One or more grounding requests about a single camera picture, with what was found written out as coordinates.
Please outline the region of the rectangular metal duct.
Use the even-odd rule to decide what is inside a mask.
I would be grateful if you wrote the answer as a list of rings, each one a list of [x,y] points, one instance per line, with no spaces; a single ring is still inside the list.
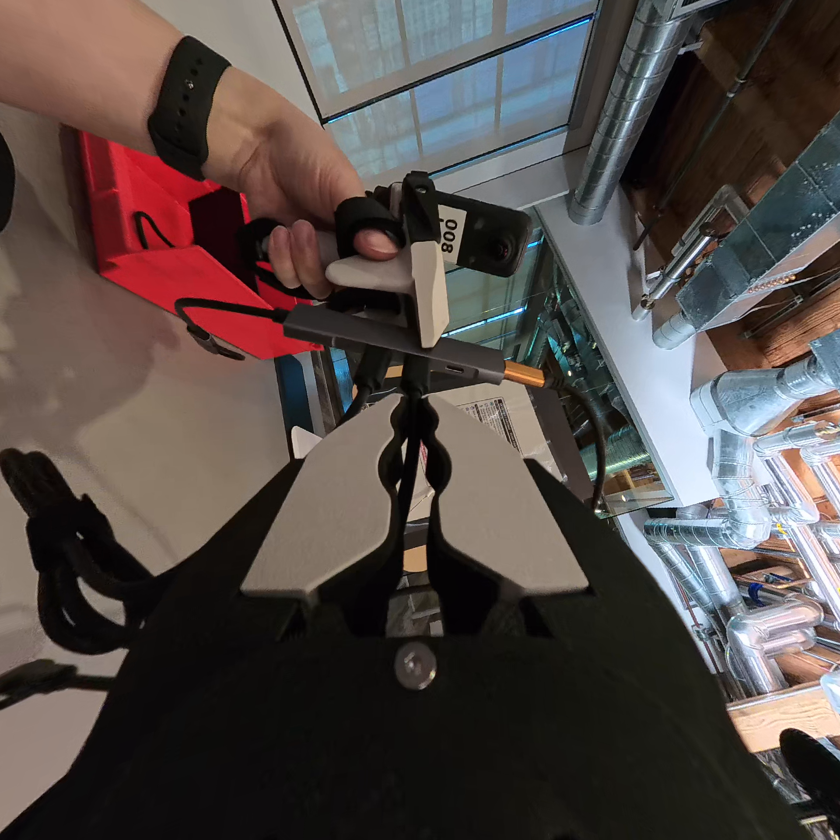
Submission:
[[[738,319],[772,281],[838,242],[839,116],[817,134],[676,297],[690,331]]]

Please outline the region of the cluster of silver pipes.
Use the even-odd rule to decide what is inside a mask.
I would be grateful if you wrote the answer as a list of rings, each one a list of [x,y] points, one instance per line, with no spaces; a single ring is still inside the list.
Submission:
[[[784,458],[790,449],[837,451],[838,429],[809,423],[773,430],[804,400],[838,390],[838,330],[779,369],[730,371],[696,388],[690,404],[711,440],[711,477],[722,514],[702,506],[645,522],[647,542],[715,623],[728,667],[754,695],[786,688],[777,657],[816,644],[825,611],[838,627],[838,565],[820,539],[820,512]],[[775,532],[795,547],[822,597],[782,596],[750,611],[721,550],[751,551]]]

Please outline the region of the person's left forearm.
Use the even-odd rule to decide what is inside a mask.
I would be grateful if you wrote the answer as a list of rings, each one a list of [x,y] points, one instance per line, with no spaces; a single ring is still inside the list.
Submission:
[[[181,39],[141,2],[2,1],[1,102],[154,154],[148,118]]]

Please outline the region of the large window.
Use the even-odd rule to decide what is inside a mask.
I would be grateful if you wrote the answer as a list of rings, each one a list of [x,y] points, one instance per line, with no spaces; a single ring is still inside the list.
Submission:
[[[602,2],[273,2],[318,121],[372,186],[562,134]]]

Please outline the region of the red plastic bin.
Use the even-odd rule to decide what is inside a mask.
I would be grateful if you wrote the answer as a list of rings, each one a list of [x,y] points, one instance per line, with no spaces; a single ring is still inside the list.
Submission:
[[[244,196],[88,132],[78,139],[100,275],[168,312],[182,298],[266,310],[310,304],[244,261]]]

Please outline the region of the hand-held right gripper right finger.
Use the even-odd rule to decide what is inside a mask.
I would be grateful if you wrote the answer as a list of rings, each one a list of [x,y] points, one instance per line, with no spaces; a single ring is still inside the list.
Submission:
[[[478,635],[498,606],[589,589],[531,466],[487,425],[427,398],[427,572],[445,635]]]

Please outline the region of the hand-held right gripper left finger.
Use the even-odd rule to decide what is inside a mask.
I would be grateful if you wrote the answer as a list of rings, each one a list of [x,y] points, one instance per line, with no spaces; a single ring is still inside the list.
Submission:
[[[354,634],[384,634],[402,576],[402,418],[403,398],[392,394],[314,446],[241,592],[337,606]]]

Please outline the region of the person's left hand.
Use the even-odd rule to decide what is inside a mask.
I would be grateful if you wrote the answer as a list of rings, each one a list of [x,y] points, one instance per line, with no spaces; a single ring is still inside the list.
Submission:
[[[333,285],[321,261],[318,230],[365,190],[352,164],[323,128],[289,100],[229,67],[217,84],[206,126],[205,176],[245,195],[253,217],[279,223],[268,239],[278,281],[319,300]]]

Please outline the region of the grey usb hub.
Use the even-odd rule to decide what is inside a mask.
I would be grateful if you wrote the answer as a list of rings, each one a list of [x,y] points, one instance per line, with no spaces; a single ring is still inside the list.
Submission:
[[[283,320],[285,336],[360,353],[366,347],[425,358],[433,371],[458,375],[471,382],[497,385],[505,379],[502,353],[475,343],[441,338],[430,348],[421,345],[415,328],[379,322],[325,306],[298,305]]]

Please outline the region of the black wrist watch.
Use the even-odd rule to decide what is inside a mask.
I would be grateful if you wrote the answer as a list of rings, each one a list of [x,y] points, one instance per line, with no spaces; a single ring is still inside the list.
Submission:
[[[194,181],[204,180],[207,125],[229,61],[192,36],[175,46],[147,128],[161,161]]]

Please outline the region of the round metal duct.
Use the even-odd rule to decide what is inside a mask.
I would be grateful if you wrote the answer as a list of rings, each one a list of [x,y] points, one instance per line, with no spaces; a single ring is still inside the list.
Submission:
[[[654,109],[690,20],[704,2],[640,1],[569,203],[570,220],[599,223]]]

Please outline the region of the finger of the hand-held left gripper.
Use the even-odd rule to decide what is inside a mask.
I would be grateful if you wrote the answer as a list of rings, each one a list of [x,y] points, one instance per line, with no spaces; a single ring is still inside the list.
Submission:
[[[450,320],[443,254],[433,239],[416,241],[409,246],[408,259],[419,343],[429,350],[443,337]]]

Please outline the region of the silver metal pipe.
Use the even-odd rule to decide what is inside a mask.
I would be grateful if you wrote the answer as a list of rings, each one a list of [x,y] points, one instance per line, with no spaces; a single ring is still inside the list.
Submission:
[[[673,247],[670,261],[663,268],[646,275],[642,297],[633,310],[633,320],[645,320],[671,288],[695,274],[702,260],[719,246],[748,212],[747,204],[733,185],[725,184],[719,188]]]

